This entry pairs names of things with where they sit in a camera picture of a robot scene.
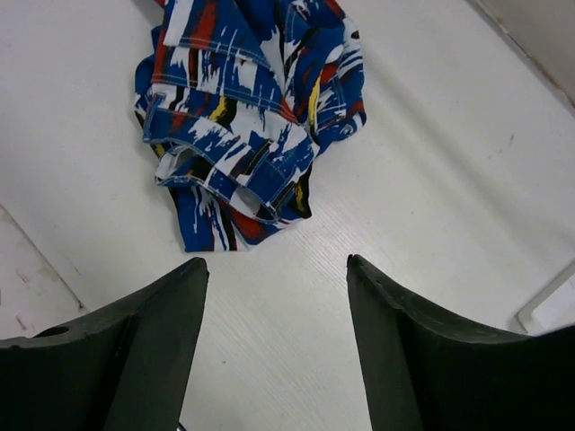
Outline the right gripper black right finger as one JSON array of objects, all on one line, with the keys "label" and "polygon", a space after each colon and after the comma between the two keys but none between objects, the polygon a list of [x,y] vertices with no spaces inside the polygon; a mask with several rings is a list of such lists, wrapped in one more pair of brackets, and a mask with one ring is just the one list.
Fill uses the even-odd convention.
[{"label": "right gripper black right finger", "polygon": [[349,307],[375,430],[571,430],[574,329],[496,329],[401,286],[358,254]]}]

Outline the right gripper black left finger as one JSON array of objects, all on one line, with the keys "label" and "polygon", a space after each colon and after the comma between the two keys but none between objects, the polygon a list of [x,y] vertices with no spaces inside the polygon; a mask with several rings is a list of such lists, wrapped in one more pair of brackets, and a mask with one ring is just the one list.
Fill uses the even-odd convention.
[{"label": "right gripper black left finger", "polygon": [[193,258],[38,335],[1,342],[3,430],[182,430],[209,272]]}]

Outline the blue patterned trousers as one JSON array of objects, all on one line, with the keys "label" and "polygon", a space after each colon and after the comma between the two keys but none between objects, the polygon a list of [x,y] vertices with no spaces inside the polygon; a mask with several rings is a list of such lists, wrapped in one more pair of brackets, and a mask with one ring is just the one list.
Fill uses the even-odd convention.
[{"label": "blue patterned trousers", "polygon": [[308,219],[315,159],[367,121],[358,27],[335,1],[162,1],[134,113],[184,250]]}]

